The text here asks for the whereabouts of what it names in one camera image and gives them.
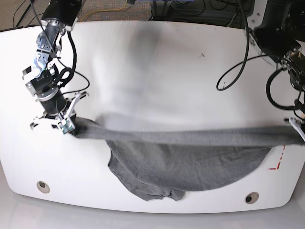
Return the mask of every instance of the hole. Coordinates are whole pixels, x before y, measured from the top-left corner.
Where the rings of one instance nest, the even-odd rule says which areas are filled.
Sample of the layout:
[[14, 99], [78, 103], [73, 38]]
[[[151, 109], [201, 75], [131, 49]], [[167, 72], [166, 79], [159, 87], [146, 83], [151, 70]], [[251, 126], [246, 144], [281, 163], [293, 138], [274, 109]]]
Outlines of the hole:
[[252, 200], [252, 197], [247, 197], [246, 202], [249, 203]]
[[45, 193], [45, 194], [50, 192], [50, 187], [43, 181], [37, 182], [37, 188], [40, 192]]
[[247, 204], [254, 204], [259, 198], [259, 194], [257, 192], [252, 192], [249, 195], [246, 196], [246, 198], [244, 199], [244, 201]]
[[45, 183], [39, 182], [40, 187], [46, 187]]
[[46, 93], [49, 89], [50, 89], [50, 87], [46, 86], [46, 87], [44, 87], [44, 88], [42, 89], [42, 92], [43, 92], [43, 93]]

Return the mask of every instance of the black cable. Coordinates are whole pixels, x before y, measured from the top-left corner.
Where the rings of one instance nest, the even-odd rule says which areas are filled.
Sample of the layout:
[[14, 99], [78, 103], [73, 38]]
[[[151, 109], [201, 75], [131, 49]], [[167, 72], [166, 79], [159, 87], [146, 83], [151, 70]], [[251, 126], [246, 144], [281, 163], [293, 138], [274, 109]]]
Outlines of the black cable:
[[158, 11], [157, 11], [157, 1], [156, 0], [153, 0], [152, 1], [153, 3], [153, 13], [154, 13], [154, 15], [155, 16], [157, 16], [158, 15]]
[[16, 9], [16, 11], [14, 12], [14, 16], [13, 16], [13, 28], [15, 27], [15, 15], [17, 13], [17, 11], [20, 9], [20, 7], [25, 3], [26, 0], [24, 0], [20, 6]]
[[179, 1], [173, 1], [175, 4], [179, 5], [179, 6], [184, 6], [184, 5], [187, 5], [189, 3], [191, 3], [192, 1], [186, 1], [185, 3], [181, 3]]
[[[258, 56], [254, 56], [254, 57], [251, 57], [249, 59], [247, 59], [247, 61], [250, 61], [250, 60], [253, 60], [253, 59], [256, 59], [256, 58], [259, 58], [259, 57], [264, 57], [264, 56], [267, 56], [267, 55], [258, 55]], [[244, 63], [244, 61], [241, 61], [239, 62], [238, 64], [234, 65], [232, 68], [230, 68], [228, 71], [226, 71], [218, 80], [217, 84], [216, 84], [216, 88], [219, 87], [219, 84], [220, 84], [220, 81], [230, 72], [232, 71], [234, 68], [236, 68], [237, 66], [241, 65], [242, 63]]]
[[237, 3], [232, 3], [232, 2], [229, 2], [229, 1], [223, 1], [223, 0], [215, 0], [215, 1], [219, 1], [219, 2], [222, 2], [222, 3], [227, 3], [228, 5], [231, 5], [231, 6], [238, 6], [238, 2]]
[[282, 105], [279, 105], [277, 104], [271, 97], [271, 92], [270, 92], [270, 87], [271, 87], [271, 83], [273, 81], [273, 79], [281, 72], [281, 71], [284, 71], [283, 68], [280, 68], [278, 70], [276, 70], [274, 73], [272, 73], [272, 75], [269, 77], [268, 81], [267, 81], [267, 84], [266, 84], [266, 93], [267, 93], [267, 98], [269, 100], [269, 102], [275, 106], [276, 108], [278, 109], [281, 109], [281, 110], [285, 110], [285, 111], [293, 111], [295, 110], [295, 106], [282, 106]]
[[214, 9], [214, 10], [224, 10], [225, 8], [227, 8], [228, 7], [228, 5], [229, 5], [229, 0], [228, 0], [228, 2], [226, 3], [226, 5], [224, 6], [224, 7], [222, 7], [222, 8], [215, 8], [213, 5], [212, 5], [212, 3], [211, 3], [211, 0], [209, 1], [209, 3], [210, 3], [210, 6]]
[[227, 26], [229, 25], [229, 23], [232, 24], [232, 23], [234, 23], [234, 21], [236, 20], [237, 15], [238, 15], [239, 12], [240, 12], [240, 10], [237, 11], [237, 9], [238, 9], [238, 8], [236, 8], [236, 10], [235, 10], [236, 15], [234, 15], [233, 21], [231, 22], [231, 20], [230, 20], [230, 21], [226, 22], [225, 24], [214, 24], [214, 23], [211, 23], [211, 22], [204, 22], [204, 21], [191, 21], [191, 20], [188, 20], [188, 19], [186, 19], [186, 18], [173, 18], [171, 21], [179, 20], [179, 21], [186, 21], [186, 22], [189, 22], [189, 23], [197, 23], [197, 24], [205, 24], [205, 25], [214, 25], [214, 26], [226, 26], [226, 27], [227, 27]]
[[20, 25], [20, 23], [22, 22], [24, 16], [27, 14], [27, 12], [29, 11], [29, 9], [31, 8], [31, 5], [28, 5], [28, 7], [25, 9], [25, 11], [23, 12], [22, 16], [20, 17], [19, 21], [16, 24], [16, 27], [18, 27]]
[[[302, 93], [302, 91], [300, 90], [299, 95], [298, 95], [298, 97], [296, 99], [297, 101], [300, 101], [301, 93]], [[298, 114], [295, 111], [296, 111], [296, 109], [295, 109], [295, 106], [294, 106], [294, 114], [295, 114], [295, 116], [298, 117], [299, 119], [301, 119], [302, 121], [305, 121], [305, 119], [303, 119], [300, 116], [298, 116]]]
[[32, 20], [29, 22], [29, 24], [26, 27], [28, 27], [35, 18], [36, 18], [36, 16], [32, 18]]
[[241, 76], [241, 74], [243, 73], [244, 67], [246, 66], [246, 63], [247, 63], [247, 61], [248, 61], [247, 58], [248, 58], [249, 47], [250, 47], [250, 31], [249, 31], [248, 21], [247, 21], [246, 14], [245, 14], [245, 12], [244, 12], [244, 8], [243, 8], [243, 5], [242, 5], [241, 0], [238, 0], [238, 3], [239, 3], [240, 11], [241, 11], [241, 13], [242, 13], [242, 17], [243, 17], [243, 20], [244, 20], [244, 25], [245, 25], [245, 28], [246, 28], [246, 36], [247, 36], [247, 46], [246, 46], [246, 52], [245, 52], [245, 54], [244, 54], [244, 61], [242, 62], [243, 65], [242, 65], [241, 69], [239, 70], [238, 75], [235, 77], [235, 79], [234, 79], [228, 86], [226, 86], [226, 87], [224, 87], [224, 88], [219, 88], [219, 83], [220, 83], [220, 81], [222, 80], [222, 78], [223, 78], [225, 75], [227, 75], [227, 73], [228, 73], [229, 71], [231, 71], [233, 68], [231, 68], [230, 70], [228, 70], [225, 74], [223, 74], [223, 75], [220, 77], [220, 79], [218, 80], [217, 85], [216, 85], [216, 89], [217, 89], [218, 91], [224, 91], [224, 90], [226, 90], [226, 89], [232, 87], [232, 86], [234, 85], [234, 83], [236, 83], [236, 81], [239, 79], [239, 77]]
[[[54, 48], [53, 48], [53, 45], [51, 44], [51, 41], [50, 41], [50, 39], [49, 39], [47, 33], [45, 32], [45, 30], [44, 30], [43, 27], [42, 27], [42, 24], [41, 24], [41, 22], [40, 22], [40, 20], [39, 20], [39, 18], [38, 18], [38, 15], [37, 15], [37, 13], [36, 13], [36, 10], [35, 10], [35, 8], [34, 8], [32, 2], [31, 2], [31, 0], [29, 0], [29, 1], [30, 1], [31, 6], [32, 6], [32, 9], [33, 9], [33, 12], [34, 12], [34, 14], [35, 14], [35, 17], [36, 17], [36, 19], [37, 19], [37, 21], [38, 21], [38, 23], [39, 23], [39, 26], [41, 27], [41, 29], [42, 29], [42, 31], [43, 31], [43, 33], [44, 33], [44, 35], [45, 35], [45, 37], [46, 37], [46, 39], [47, 39], [47, 41], [48, 41], [48, 43], [49, 43], [49, 45], [50, 45], [50, 47], [51, 47], [53, 53], [55, 54], [55, 58], [58, 60], [58, 62], [59, 62], [62, 66], [64, 66], [65, 68], [68, 68], [66, 65], [64, 65], [64, 64], [60, 61], [59, 57], [56, 56], [56, 52], [55, 52], [55, 50], [54, 50]], [[83, 90], [86, 90], [86, 89], [90, 86], [90, 81], [89, 81], [83, 74], [81, 74], [81, 73], [79, 73], [78, 71], [75, 71], [75, 70], [74, 70], [73, 72], [76, 73], [76, 74], [78, 74], [78, 75], [80, 75], [81, 77], [83, 77], [83, 78], [87, 81], [88, 85], [87, 85], [86, 87], [80, 89], [80, 90], [71, 91], [71, 92], [66, 92], [65, 94], [67, 94], [67, 93], [73, 93], [73, 92], [78, 92], [78, 91], [83, 91]]]
[[151, 21], [152, 19], [153, 19], [153, 11], [151, 10], [151, 13], [152, 13], [152, 15], [151, 15], [151, 17], [148, 19], [149, 21]]
[[65, 85], [67, 85], [67, 83], [71, 81], [71, 79], [74, 76], [75, 69], [76, 69], [77, 53], [76, 53], [75, 44], [73, 42], [71, 32], [67, 32], [67, 34], [68, 34], [68, 38], [69, 38], [69, 41], [70, 41], [70, 44], [71, 44], [71, 47], [72, 47], [72, 50], [73, 50], [73, 64], [72, 64], [72, 69], [68, 70], [69, 71], [69, 76], [66, 79], [62, 78], [64, 73], [63, 74], [60, 73], [60, 75], [61, 75], [60, 79], [61, 79], [62, 84], [59, 86], [59, 88], [65, 87]]
[[194, 17], [194, 16], [199, 16], [200, 14], [202, 14], [204, 11], [205, 11], [205, 1], [203, 0], [203, 3], [204, 3], [204, 7], [203, 7], [203, 10], [200, 12], [200, 13], [197, 13], [197, 14], [184, 14], [184, 13], [181, 13], [179, 11], [175, 11], [176, 13], [180, 14], [180, 15], [183, 15], [183, 16], [190, 16], [190, 17]]

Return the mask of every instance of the wire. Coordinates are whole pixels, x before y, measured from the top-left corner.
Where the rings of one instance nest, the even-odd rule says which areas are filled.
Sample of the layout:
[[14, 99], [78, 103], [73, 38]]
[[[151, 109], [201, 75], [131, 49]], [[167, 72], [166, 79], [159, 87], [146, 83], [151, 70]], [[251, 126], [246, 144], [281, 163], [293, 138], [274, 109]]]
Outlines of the wire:
[[236, 18], [236, 16], [237, 16], [238, 12], [235, 13], [235, 15], [232, 17], [231, 21], [229, 22], [229, 24], [228, 24], [226, 27], [229, 27], [229, 26], [233, 23], [233, 21], [235, 20], [235, 18]]
[[[68, 68], [66, 65], [64, 65], [64, 64], [60, 61], [59, 57], [56, 55], [56, 52], [55, 52], [55, 50], [54, 50], [54, 48], [53, 48], [53, 45], [51, 44], [51, 41], [50, 41], [50, 39], [49, 39], [49, 37], [48, 37], [46, 31], [45, 31], [45, 30], [43, 29], [43, 27], [42, 27], [42, 24], [41, 24], [41, 22], [40, 22], [40, 20], [39, 20], [39, 18], [38, 18], [38, 15], [37, 15], [37, 13], [36, 13], [36, 10], [35, 10], [35, 8], [34, 8], [32, 2], [31, 2], [31, 0], [29, 0], [29, 1], [30, 1], [30, 4], [31, 4], [31, 7], [32, 7], [32, 9], [33, 9], [33, 12], [34, 12], [34, 14], [35, 14], [35, 17], [36, 17], [36, 19], [37, 19], [37, 21], [38, 21], [38, 23], [39, 23], [39, 26], [41, 27], [41, 29], [42, 29], [42, 31], [43, 31], [43, 34], [45, 35], [45, 37], [46, 37], [46, 39], [47, 39], [47, 41], [48, 41], [48, 43], [49, 43], [49, 45], [50, 45], [50, 47], [51, 47], [51, 49], [52, 49], [54, 55], [55, 55], [55, 58], [58, 60], [58, 62], [59, 62], [62, 66], [64, 66], [65, 68]], [[87, 79], [87, 77], [85, 77], [83, 74], [81, 74], [81, 73], [79, 73], [78, 71], [75, 71], [75, 70], [73, 70], [73, 69], [71, 69], [71, 68], [68, 68], [68, 69], [70, 69], [70, 71], [73, 71], [74, 73], [76, 73], [76, 74], [80, 75], [81, 77], [83, 77], [83, 78], [87, 81], [87, 83], [88, 83], [88, 85], [87, 85], [86, 87], [84, 87], [84, 88], [82, 88], [82, 89], [80, 89], [80, 90], [71, 91], [71, 92], [69, 92], [69, 93], [78, 92], [78, 91], [83, 91], [83, 90], [86, 90], [86, 89], [90, 86], [90, 81]]]
[[20, 23], [22, 22], [23, 18], [25, 17], [25, 15], [28, 13], [29, 9], [31, 8], [31, 5], [29, 4], [27, 6], [27, 8], [25, 9], [25, 11], [23, 12], [22, 16], [20, 17], [19, 21], [16, 24], [16, 27], [18, 27], [20, 25]]
[[[300, 90], [300, 92], [299, 92], [299, 95], [298, 95], [298, 97], [297, 97], [297, 101], [300, 101], [301, 93], [302, 93], [302, 90]], [[300, 116], [297, 115], [297, 113], [295, 112], [295, 106], [294, 106], [294, 114], [295, 114], [296, 117], [298, 117], [298, 118], [301, 119], [302, 121], [305, 121], [305, 119], [303, 119], [303, 118], [301, 118]]]
[[276, 70], [274, 73], [272, 73], [272, 75], [269, 77], [268, 81], [267, 81], [267, 84], [266, 84], [266, 93], [267, 93], [267, 98], [269, 100], [269, 102], [275, 106], [276, 108], [278, 109], [281, 109], [281, 110], [285, 110], [285, 111], [292, 111], [292, 110], [295, 110], [295, 105], [294, 106], [282, 106], [282, 105], [279, 105], [277, 104], [271, 97], [271, 92], [270, 92], [270, 87], [271, 87], [271, 83], [273, 81], [273, 79], [281, 72], [281, 71], [284, 71], [283, 68], [280, 68], [278, 70]]
[[84, 19], [88, 19], [89, 17], [91, 17], [92, 15], [96, 14], [96, 13], [99, 13], [99, 12], [110, 12], [110, 11], [119, 11], [119, 10], [123, 10], [125, 9], [125, 7], [127, 6], [127, 1], [125, 1], [125, 5], [121, 8], [118, 8], [118, 9], [110, 9], [110, 10], [96, 10], [96, 11], [92, 11], [88, 14], [86, 14], [82, 19], [81, 21], [84, 21]]
[[235, 77], [235, 79], [234, 79], [228, 86], [226, 86], [226, 87], [224, 87], [224, 88], [219, 88], [219, 83], [220, 83], [220, 81], [224, 78], [224, 76], [227, 75], [228, 72], [230, 72], [230, 71], [231, 71], [233, 68], [235, 68], [236, 66], [233, 67], [233, 68], [231, 68], [230, 70], [228, 70], [226, 73], [224, 73], [224, 74], [219, 78], [219, 80], [218, 80], [218, 82], [217, 82], [217, 85], [216, 85], [216, 89], [217, 89], [218, 91], [224, 91], [224, 90], [226, 90], [226, 89], [232, 87], [232, 86], [236, 83], [236, 81], [239, 79], [239, 77], [241, 76], [241, 74], [243, 73], [244, 67], [246, 66], [246, 63], [247, 63], [247, 61], [248, 61], [247, 58], [248, 58], [249, 46], [250, 46], [250, 31], [249, 31], [249, 26], [248, 26], [248, 21], [247, 21], [247, 18], [246, 18], [246, 14], [245, 14], [245, 12], [244, 12], [244, 8], [243, 8], [243, 5], [242, 5], [242, 1], [241, 1], [241, 0], [238, 0], [238, 3], [239, 3], [240, 11], [241, 11], [241, 13], [242, 13], [242, 18], [243, 18], [243, 20], [244, 20], [244, 25], [245, 25], [245, 28], [246, 28], [246, 36], [247, 36], [247, 46], [246, 46], [246, 52], [245, 52], [245, 54], [244, 54], [244, 61], [242, 62], [243, 65], [242, 65], [241, 69], [239, 70], [239, 73], [237, 74], [237, 76]]
[[[267, 55], [258, 55], [258, 56], [254, 56], [254, 57], [251, 57], [249, 59], [247, 59], [247, 61], [250, 61], [250, 60], [253, 60], [253, 59], [256, 59], [256, 58], [259, 58], [259, 57], [264, 57], [264, 56], [267, 56]], [[241, 65], [242, 63], [244, 63], [244, 61], [241, 61], [239, 62], [238, 64], [234, 65], [232, 68], [230, 68], [228, 71], [226, 71], [218, 80], [217, 84], [216, 84], [216, 88], [218, 89], [219, 87], [219, 84], [220, 84], [220, 81], [225, 77], [225, 75], [227, 75], [230, 71], [232, 71], [234, 68], [236, 68], [237, 66]]]
[[29, 22], [29, 24], [26, 27], [28, 27], [35, 18], [36, 18], [36, 16], [32, 18], [32, 20]]
[[190, 17], [199, 16], [200, 14], [202, 14], [205, 11], [205, 1], [204, 0], [203, 0], [203, 3], [204, 3], [203, 10], [200, 13], [197, 13], [197, 14], [184, 14], [184, 13], [180, 13], [179, 11], [175, 11], [175, 12], [180, 14], [180, 15], [183, 15], [183, 16], [190, 16]]
[[227, 3], [224, 7], [222, 7], [222, 8], [215, 8], [213, 5], [212, 5], [212, 3], [211, 3], [211, 0], [209, 1], [209, 3], [210, 3], [210, 6], [214, 9], [214, 10], [224, 10], [225, 8], [227, 8], [228, 7], [228, 5], [229, 5], [229, 0], [228, 0], [228, 2], [225, 2], [225, 3]]
[[151, 10], [151, 12], [152, 12], [152, 15], [151, 15], [151, 17], [148, 19], [149, 21], [151, 21], [151, 20], [153, 19], [153, 11]]
[[181, 3], [179, 1], [173, 1], [175, 4], [179, 5], [179, 6], [184, 6], [184, 5], [187, 5], [189, 3], [191, 3], [191, 1], [186, 1], [185, 3]]
[[71, 44], [71, 47], [72, 47], [72, 51], [73, 51], [72, 71], [67, 69], [69, 71], [69, 76], [65, 79], [62, 79], [62, 77], [66, 72], [66, 71], [64, 71], [64, 70], [66, 70], [66, 68], [61, 71], [61, 73], [59, 75], [59, 79], [62, 82], [62, 84], [59, 86], [59, 88], [65, 87], [67, 85], [67, 83], [72, 80], [72, 78], [74, 76], [75, 69], [76, 69], [76, 62], [77, 62], [76, 47], [75, 47], [74, 41], [72, 39], [71, 32], [68, 32], [67, 34], [68, 34], [68, 38], [69, 38], [69, 41], [70, 41], [70, 44]]
[[219, 1], [219, 2], [222, 2], [222, 3], [227, 3], [228, 5], [231, 5], [231, 6], [239, 6], [238, 2], [237, 3], [231, 3], [230, 1], [224, 1], [224, 0], [215, 0], [215, 1]]
[[16, 9], [16, 11], [14, 12], [14, 16], [13, 16], [13, 28], [15, 27], [15, 15], [17, 13], [17, 11], [20, 9], [20, 7], [25, 3], [26, 0], [24, 0], [20, 6]]

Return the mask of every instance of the yellow cable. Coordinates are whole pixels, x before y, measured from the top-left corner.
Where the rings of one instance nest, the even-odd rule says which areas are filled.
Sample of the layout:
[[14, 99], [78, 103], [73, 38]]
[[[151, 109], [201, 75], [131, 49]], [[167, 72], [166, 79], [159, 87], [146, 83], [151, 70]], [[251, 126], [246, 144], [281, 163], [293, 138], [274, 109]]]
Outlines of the yellow cable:
[[111, 10], [96, 10], [96, 11], [92, 11], [92, 12], [90, 12], [90, 13], [88, 13], [88, 14], [86, 14], [82, 19], [81, 19], [81, 21], [84, 21], [84, 19], [85, 18], [87, 18], [87, 17], [89, 17], [89, 16], [91, 16], [91, 15], [93, 15], [93, 14], [95, 14], [95, 13], [99, 13], [99, 12], [110, 12], [110, 11], [119, 11], [119, 10], [123, 10], [123, 9], [125, 9], [125, 7], [126, 7], [126, 5], [127, 5], [127, 1], [125, 2], [125, 5], [123, 6], [123, 7], [121, 7], [121, 8], [119, 8], [119, 9], [111, 9]]

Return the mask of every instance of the robotic arm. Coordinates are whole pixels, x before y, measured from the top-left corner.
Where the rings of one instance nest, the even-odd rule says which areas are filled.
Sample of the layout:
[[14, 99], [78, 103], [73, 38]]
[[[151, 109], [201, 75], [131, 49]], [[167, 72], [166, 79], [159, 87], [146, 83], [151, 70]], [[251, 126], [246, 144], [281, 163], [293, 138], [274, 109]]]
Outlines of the robotic arm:
[[[72, 100], [65, 99], [61, 93], [74, 76], [76, 68], [76, 49], [70, 32], [85, 0], [51, 0], [44, 12], [41, 23], [45, 30], [37, 38], [37, 51], [31, 67], [23, 71], [23, 80], [36, 101], [45, 112], [41, 118], [34, 119], [32, 128], [46, 122], [58, 127], [64, 134], [75, 129], [76, 113], [74, 107], [85, 97], [86, 92], [77, 93]], [[73, 66], [64, 68], [60, 73], [55, 65], [61, 52], [61, 37], [68, 34], [73, 49]]]
[[[293, 110], [300, 120], [289, 118], [285, 121], [289, 122], [305, 141], [304, 119], [295, 112], [301, 110], [305, 113], [305, 105], [299, 100], [301, 93], [305, 93], [305, 57], [302, 55], [301, 45], [282, 29], [291, 5], [297, 1], [300, 0], [256, 0], [247, 22], [250, 29], [250, 44], [259, 54], [265, 54], [264, 59], [276, 67], [266, 85], [268, 100], [279, 109]], [[291, 85], [299, 91], [299, 96], [292, 106], [279, 105], [271, 97], [271, 82], [281, 71], [288, 71]]]

